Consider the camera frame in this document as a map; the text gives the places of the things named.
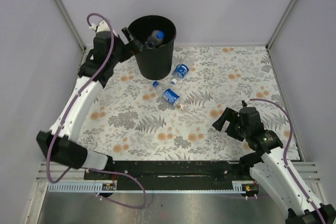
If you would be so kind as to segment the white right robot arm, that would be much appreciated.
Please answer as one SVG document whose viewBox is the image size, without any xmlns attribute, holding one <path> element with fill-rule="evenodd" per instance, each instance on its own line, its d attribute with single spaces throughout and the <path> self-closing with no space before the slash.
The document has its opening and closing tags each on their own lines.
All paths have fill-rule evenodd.
<svg viewBox="0 0 336 224">
<path fill-rule="evenodd" d="M 239 111 L 226 108 L 213 128 L 239 141 L 246 141 L 253 150 L 239 160 L 239 173 L 243 179 L 255 180 L 283 210 L 286 223 L 333 223 L 335 208 L 325 205 L 308 187 L 287 158 L 278 135 L 267 130 L 255 107 Z"/>
</svg>

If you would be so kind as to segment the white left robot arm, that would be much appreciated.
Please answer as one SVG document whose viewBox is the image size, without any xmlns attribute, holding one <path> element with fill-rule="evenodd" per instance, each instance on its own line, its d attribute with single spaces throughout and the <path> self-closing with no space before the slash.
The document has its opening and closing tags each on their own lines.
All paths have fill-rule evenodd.
<svg viewBox="0 0 336 224">
<path fill-rule="evenodd" d="M 95 169 L 102 179 L 112 177 L 114 167 L 108 163 L 110 156 L 90 151 L 79 145 L 78 140 L 84 120 L 112 77 L 114 67 L 141 51 L 141 43 L 129 30 L 123 28 L 122 32 L 127 44 L 108 28 L 97 29 L 93 49 L 79 68 L 75 88 L 64 110 L 47 132 L 37 134 L 37 143 L 47 161 L 74 169 Z"/>
</svg>

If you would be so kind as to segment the Pepsi bottle blue cap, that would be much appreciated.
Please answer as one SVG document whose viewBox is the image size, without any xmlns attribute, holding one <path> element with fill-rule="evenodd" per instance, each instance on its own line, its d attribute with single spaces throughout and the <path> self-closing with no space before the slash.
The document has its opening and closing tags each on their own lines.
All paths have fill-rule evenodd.
<svg viewBox="0 0 336 224">
<path fill-rule="evenodd" d="M 160 30 L 152 31 L 152 34 L 147 38 L 145 45 L 147 48 L 157 48 L 162 45 L 164 32 Z"/>
</svg>

